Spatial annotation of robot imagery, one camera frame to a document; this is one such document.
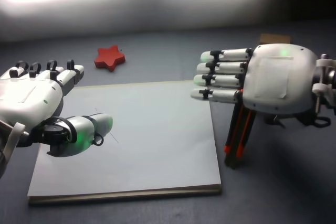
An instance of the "table surface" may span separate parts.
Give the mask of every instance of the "table surface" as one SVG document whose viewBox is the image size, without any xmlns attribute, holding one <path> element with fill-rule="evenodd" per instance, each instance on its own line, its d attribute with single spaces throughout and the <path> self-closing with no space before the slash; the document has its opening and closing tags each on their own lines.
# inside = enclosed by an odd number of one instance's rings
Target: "table surface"
<svg viewBox="0 0 336 224">
<path fill-rule="evenodd" d="M 84 65 L 80 86 L 191 80 L 202 52 L 255 47 L 260 33 L 290 35 L 292 43 L 316 54 L 336 52 L 335 21 L 265 27 L 146 33 L 111 37 L 69 38 L 0 45 L 0 71 L 17 60 L 45 63 L 67 59 Z M 117 44 L 126 63 L 115 72 L 96 69 L 99 47 Z M 0 223 L 335 223 L 336 141 L 334 127 L 303 127 L 284 121 L 286 130 L 267 126 L 257 117 L 244 152 L 243 165 L 223 165 L 223 146 L 231 113 L 227 104 L 212 104 L 223 193 L 87 202 L 30 207 L 27 192 L 38 145 L 19 148 L 0 180 Z"/>
</svg>

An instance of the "star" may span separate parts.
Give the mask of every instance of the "star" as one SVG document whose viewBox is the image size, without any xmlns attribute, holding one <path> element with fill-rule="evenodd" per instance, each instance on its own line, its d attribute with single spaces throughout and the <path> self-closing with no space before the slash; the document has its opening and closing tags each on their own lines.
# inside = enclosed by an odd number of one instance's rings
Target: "star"
<svg viewBox="0 0 336 224">
<path fill-rule="evenodd" d="M 112 72 L 117 65 L 125 62 L 125 55 L 119 52 L 118 46 L 98 48 L 98 57 L 94 61 L 96 68 L 107 68 Z"/>
</svg>

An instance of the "red star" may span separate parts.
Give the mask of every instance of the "red star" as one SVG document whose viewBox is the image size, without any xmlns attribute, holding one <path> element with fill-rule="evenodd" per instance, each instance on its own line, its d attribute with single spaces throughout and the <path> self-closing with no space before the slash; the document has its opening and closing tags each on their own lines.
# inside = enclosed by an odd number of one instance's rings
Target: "red star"
<svg viewBox="0 0 336 224">
<path fill-rule="evenodd" d="M 112 72 L 117 65 L 125 62 L 125 55 L 119 52 L 118 46 L 98 48 L 98 57 L 94 61 L 96 68 L 107 68 Z"/>
</svg>

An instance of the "robotic hand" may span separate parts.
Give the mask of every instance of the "robotic hand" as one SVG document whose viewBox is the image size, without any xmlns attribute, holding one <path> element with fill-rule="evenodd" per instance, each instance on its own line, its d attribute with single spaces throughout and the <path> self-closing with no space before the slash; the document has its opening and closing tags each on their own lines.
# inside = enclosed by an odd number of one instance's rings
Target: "robotic hand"
<svg viewBox="0 0 336 224">
<path fill-rule="evenodd" d="M 100 146 L 112 128 L 107 114 L 59 117 L 63 97 L 82 79 L 84 67 L 68 61 L 67 69 L 57 61 L 41 64 L 19 61 L 0 77 L 0 178 L 15 147 L 33 143 L 50 145 L 49 155 L 79 154 L 91 145 Z"/>
<path fill-rule="evenodd" d="M 207 88 L 194 89 L 191 97 L 235 104 L 224 148 L 227 166 L 237 166 L 257 112 L 282 127 L 283 118 L 329 126 L 330 119 L 319 116 L 322 104 L 336 115 L 336 61 L 327 55 L 319 59 L 301 46 L 267 44 L 204 52 L 201 61 L 194 82 Z"/>
</svg>

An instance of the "sketchbook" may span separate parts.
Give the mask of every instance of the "sketchbook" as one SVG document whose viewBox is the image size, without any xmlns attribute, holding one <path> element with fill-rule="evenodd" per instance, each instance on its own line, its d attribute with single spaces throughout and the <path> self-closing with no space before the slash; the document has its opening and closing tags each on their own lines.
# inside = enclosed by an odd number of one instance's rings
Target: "sketchbook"
<svg viewBox="0 0 336 224">
<path fill-rule="evenodd" d="M 41 144 L 31 204 L 155 195 L 218 193 L 221 181 L 208 102 L 191 81 L 74 88 L 61 116 L 111 114 L 102 146 L 52 157 Z"/>
</svg>

